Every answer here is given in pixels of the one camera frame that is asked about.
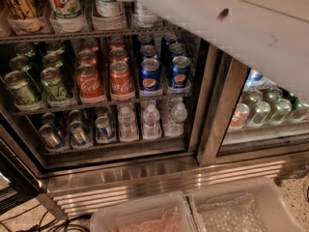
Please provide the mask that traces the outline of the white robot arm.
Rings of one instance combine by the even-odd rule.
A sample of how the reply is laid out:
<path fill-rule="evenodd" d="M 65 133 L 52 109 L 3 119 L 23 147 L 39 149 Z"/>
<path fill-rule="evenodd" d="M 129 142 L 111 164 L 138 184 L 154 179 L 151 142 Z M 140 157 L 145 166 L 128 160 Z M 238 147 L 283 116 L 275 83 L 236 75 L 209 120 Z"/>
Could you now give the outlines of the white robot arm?
<path fill-rule="evenodd" d="M 137 1 L 309 100 L 309 0 Z"/>

